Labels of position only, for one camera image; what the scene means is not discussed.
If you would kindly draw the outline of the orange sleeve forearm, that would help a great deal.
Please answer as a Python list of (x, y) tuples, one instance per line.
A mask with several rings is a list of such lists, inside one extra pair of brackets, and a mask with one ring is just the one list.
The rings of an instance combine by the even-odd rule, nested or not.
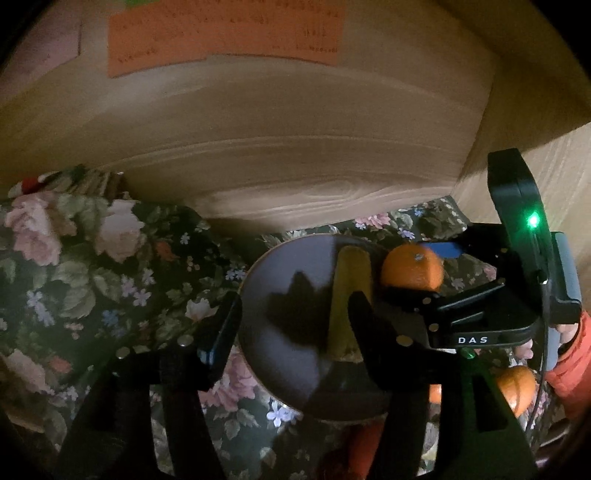
[(569, 420), (578, 420), (590, 408), (590, 315), (584, 311), (577, 335), (553, 370), (546, 374)]

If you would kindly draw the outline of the person's right hand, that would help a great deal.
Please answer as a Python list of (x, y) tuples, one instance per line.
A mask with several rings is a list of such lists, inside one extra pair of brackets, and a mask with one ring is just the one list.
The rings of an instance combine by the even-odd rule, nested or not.
[[(553, 325), (551, 329), (557, 332), (558, 338), (555, 344), (551, 345), (547, 351), (549, 357), (553, 359), (558, 357), (558, 352), (563, 345), (570, 343), (575, 338), (579, 330), (579, 324), (556, 324)], [(515, 357), (520, 360), (533, 359), (533, 341), (529, 340), (520, 346), (514, 347), (513, 353)]]

